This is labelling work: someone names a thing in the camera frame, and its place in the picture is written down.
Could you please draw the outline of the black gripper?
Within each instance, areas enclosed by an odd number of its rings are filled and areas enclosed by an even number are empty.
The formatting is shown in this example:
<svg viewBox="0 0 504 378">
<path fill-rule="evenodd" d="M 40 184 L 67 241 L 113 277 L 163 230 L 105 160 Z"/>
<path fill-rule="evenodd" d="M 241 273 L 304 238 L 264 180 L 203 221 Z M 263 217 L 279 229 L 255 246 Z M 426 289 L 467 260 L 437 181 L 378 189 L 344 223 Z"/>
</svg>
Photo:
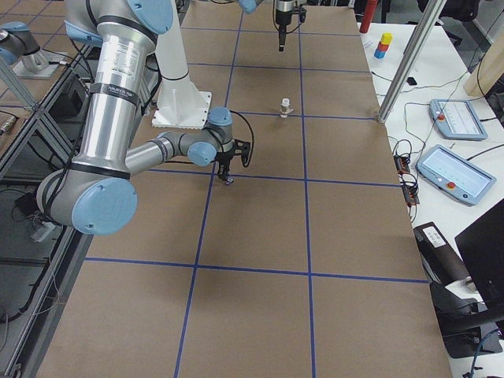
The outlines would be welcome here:
<svg viewBox="0 0 504 378">
<path fill-rule="evenodd" d="M 274 22 L 278 31 L 279 52 L 283 52 L 287 38 L 287 26 L 291 24 L 294 10 L 274 11 Z"/>
<path fill-rule="evenodd" d="M 219 165 L 217 170 L 217 176 L 220 180 L 226 180 L 231 177 L 229 173 L 229 166 L 233 157 L 235 156 L 234 150 L 228 150 L 225 152 L 218 152 L 215 157 L 215 162 Z"/>
</svg>

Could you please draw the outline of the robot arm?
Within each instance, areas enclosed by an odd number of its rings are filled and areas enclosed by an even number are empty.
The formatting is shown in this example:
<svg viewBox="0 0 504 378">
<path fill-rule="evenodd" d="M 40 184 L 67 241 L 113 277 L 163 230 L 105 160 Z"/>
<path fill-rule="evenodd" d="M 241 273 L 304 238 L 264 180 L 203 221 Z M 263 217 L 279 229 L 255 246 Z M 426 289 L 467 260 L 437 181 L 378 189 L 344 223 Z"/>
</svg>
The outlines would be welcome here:
<svg viewBox="0 0 504 378">
<path fill-rule="evenodd" d="M 252 14 L 263 3 L 261 0 L 239 0 L 241 9 L 246 14 Z M 272 19 L 278 33 L 279 52 L 284 51 L 287 36 L 300 28 L 306 20 L 306 1 L 273 1 Z M 298 25 L 288 31 L 292 18 L 298 17 Z"/>
<path fill-rule="evenodd" d="M 216 107 L 200 132 L 165 132 L 132 147 L 142 112 L 140 88 L 151 54 L 161 64 L 185 56 L 172 1 L 68 1 L 70 39 L 100 49 L 80 150 L 39 186 L 40 210 L 53 223 L 88 235 L 110 235 L 134 216 L 138 195 L 131 177 L 171 158 L 198 166 L 228 164 L 235 155 L 232 115 Z"/>
</svg>

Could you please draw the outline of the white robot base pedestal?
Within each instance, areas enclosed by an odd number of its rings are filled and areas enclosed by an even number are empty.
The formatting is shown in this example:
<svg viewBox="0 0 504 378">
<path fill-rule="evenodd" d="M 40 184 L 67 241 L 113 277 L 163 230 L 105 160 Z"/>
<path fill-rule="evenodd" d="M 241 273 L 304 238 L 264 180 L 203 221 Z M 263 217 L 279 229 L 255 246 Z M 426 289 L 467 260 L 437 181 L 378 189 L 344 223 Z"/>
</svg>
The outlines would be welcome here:
<svg viewBox="0 0 504 378">
<path fill-rule="evenodd" d="M 171 5 L 172 26 L 158 36 L 155 51 L 162 82 L 152 125 L 156 128 L 201 129 L 207 120 L 212 94 L 199 91 L 191 81 L 176 3 L 172 1 Z"/>
</svg>

